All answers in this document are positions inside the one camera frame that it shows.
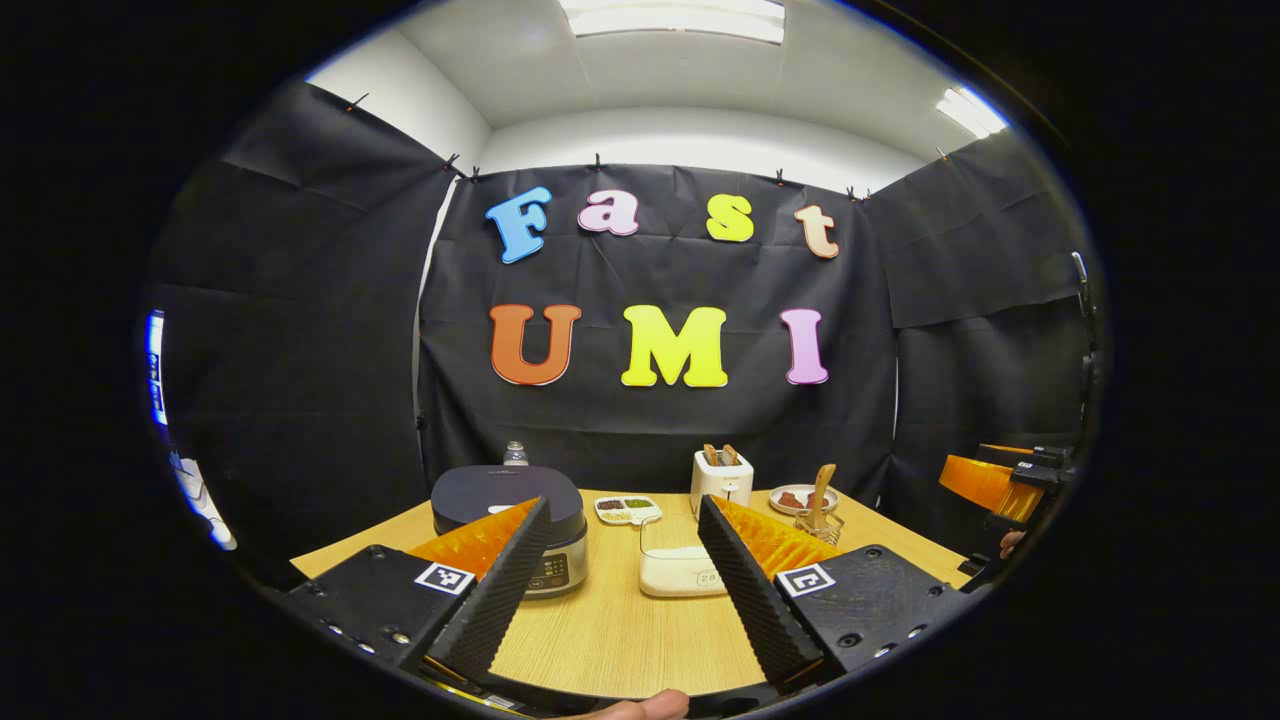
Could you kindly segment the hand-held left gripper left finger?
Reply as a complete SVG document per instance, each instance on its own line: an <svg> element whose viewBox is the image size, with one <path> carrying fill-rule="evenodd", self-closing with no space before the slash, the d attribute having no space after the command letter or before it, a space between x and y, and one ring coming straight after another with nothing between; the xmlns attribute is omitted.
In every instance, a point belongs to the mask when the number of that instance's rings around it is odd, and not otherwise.
<svg viewBox="0 0 1280 720"><path fill-rule="evenodd" d="M492 666L550 533L535 497L451 530L426 553L370 544L285 593L314 629L392 670L475 682Z"/></svg>

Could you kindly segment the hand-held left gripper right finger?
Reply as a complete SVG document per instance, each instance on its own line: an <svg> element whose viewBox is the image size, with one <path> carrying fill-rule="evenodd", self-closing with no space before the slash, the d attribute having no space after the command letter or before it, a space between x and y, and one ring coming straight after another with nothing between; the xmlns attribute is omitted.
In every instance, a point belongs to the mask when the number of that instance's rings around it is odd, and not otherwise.
<svg viewBox="0 0 1280 720"><path fill-rule="evenodd" d="M867 675L977 601L884 546L837 551L716 496L701 497L698 536L777 689Z"/></svg>

